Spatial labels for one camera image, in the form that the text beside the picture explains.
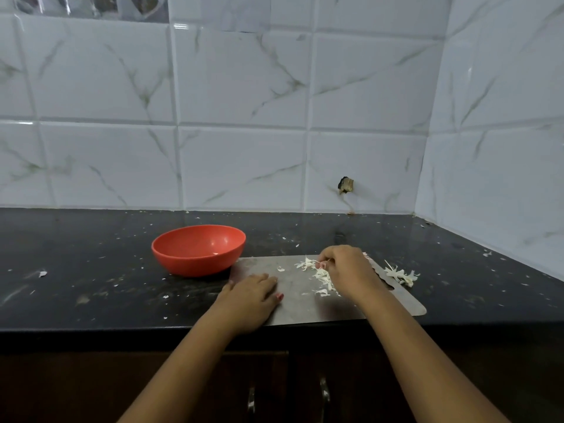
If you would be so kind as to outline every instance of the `plastic bowl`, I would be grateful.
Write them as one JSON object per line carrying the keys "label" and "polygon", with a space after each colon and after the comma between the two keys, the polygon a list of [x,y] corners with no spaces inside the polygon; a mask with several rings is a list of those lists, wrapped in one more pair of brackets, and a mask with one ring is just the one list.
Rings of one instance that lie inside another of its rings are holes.
{"label": "plastic bowl", "polygon": [[229,226],[191,226],[171,230],[153,240],[151,249],[173,275],[200,277],[232,266],[241,256],[246,235]]}

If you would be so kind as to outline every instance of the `cutting board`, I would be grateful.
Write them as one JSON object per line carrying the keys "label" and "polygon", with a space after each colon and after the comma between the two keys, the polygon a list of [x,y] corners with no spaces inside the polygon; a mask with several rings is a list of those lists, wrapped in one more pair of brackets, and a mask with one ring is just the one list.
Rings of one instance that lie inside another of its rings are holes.
{"label": "cutting board", "polygon": [[[240,258],[232,267],[229,279],[237,282],[254,273],[268,273],[278,277],[276,290],[284,294],[284,300],[274,311],[266,325],[306,324],[314,322],[365,319],[363,313],[349,299],[339,296],[336,291],[328,291],[322,297],[315,293],[326,289],[320,280],[314,278],[315,270],[303,271],[296,264],[305,261],[306,256],[257,256]],[[402,285],[388,277],[382,267],[369,259],[376,273],[391,287],[391,294],[412,316],[427,313]]]}

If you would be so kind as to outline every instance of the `kitchen counter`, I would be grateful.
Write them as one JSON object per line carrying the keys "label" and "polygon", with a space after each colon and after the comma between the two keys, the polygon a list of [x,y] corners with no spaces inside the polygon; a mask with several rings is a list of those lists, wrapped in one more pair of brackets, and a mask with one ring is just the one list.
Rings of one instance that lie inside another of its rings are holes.
{"label": "kitchen counter", "polygon": [[[417,320],[430,332],[450,337],[467,327],[461,341],[476,327],[492,339],[503,336],[500,327],[564,332],[563,282],[410,215],[4,208],[0,348],[173,348],[213,303],[229,271],[205,279],[169,275],[152,256],[151,241],[210,223],[242,229],[243,256],[314,256],[329,245],[351,244],[381,266],[386,260],[415,270],[421,276],[410,292],[426,306]],[[47,274],[39,277],[42,271]],[[260,338],[261,347],[276,348],[281,338],[318,344],[335,333],[375,342],[365,335],[365,321],[266,327],[237,341],[252,347]]]}

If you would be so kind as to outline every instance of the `metal handle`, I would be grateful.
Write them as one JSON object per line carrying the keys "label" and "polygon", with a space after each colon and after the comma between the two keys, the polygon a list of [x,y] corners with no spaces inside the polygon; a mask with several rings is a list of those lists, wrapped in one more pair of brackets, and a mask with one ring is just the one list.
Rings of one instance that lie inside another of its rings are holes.
{"label": "metal handle", "polygon": [[325,416],[329,408],[329,403],[331,402],[331,396],[329,395],[329,388],[327,387],[327,381],[325,380],[325,377],[322,377],[322,379],[319,381],[319,385],[321,386],[321,397],[323,398],[320,423],[325,423]]}
{"label": "metal handle", "polygon": [[249,423],[254,423],[254,412],[256,408],[254,406],[254,387],[249,389],[249,399],[247,401],[247,415],[249,417]]}

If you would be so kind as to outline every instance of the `hand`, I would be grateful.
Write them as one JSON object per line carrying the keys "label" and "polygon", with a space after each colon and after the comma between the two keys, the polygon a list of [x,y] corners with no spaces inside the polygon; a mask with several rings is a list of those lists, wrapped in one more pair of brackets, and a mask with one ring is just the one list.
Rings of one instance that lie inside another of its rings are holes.
{"label": "hand", "polygon": [[337,291],[357,305],[374,288],[386,291],[380,277],[359,248],[330,246],[321,252],[318,261],[315,266],[329,272]]}
{"label": "hand", "polygon": [[251,275],[234,284],[229,281],[208,310],[217,323],[233,335],[250,333],[260,327],[284,298],[284,294],[268,295],[276,286],[277,277]]}

